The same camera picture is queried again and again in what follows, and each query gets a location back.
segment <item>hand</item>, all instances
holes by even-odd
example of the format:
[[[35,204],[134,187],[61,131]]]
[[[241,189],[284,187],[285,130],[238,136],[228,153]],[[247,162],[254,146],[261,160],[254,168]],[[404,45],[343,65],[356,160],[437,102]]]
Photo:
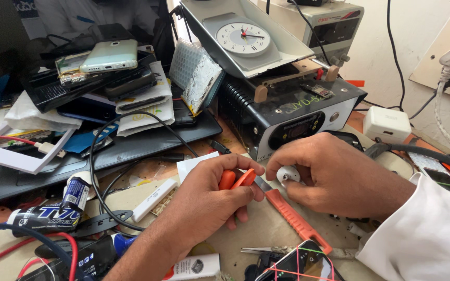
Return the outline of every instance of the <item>hand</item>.
[[[284,181],[288,197],[316,212],[386,220],[416,189],[327,132],[281,146],[266,166],[266,179],[293,164],[307,186]]]
[[[182,246],[180,257],[196,244],[204,241],[224,224],[237,228],[235,216],[240,222],[247,221],[246,205],[253,199],[262,201],[264,193],[256,183],[251,187],[234,190],[218,190],[223,170],[233,170],[238,179],[242,172],[237,169],[253,168],[257,175],[265,169],[250,158],[227,154],[200,162],[185,178],[170,204],[147,229],[160,229],[170,233],[172,245]]]

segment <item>clock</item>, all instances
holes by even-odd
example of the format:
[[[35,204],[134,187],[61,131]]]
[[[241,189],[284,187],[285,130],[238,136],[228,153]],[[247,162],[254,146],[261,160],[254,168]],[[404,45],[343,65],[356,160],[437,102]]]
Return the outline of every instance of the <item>clock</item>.
[[[255,24],[232,22],[216,32],[216,40],[227,51],[244,57],[263,54],[271,43],[268,33]]]

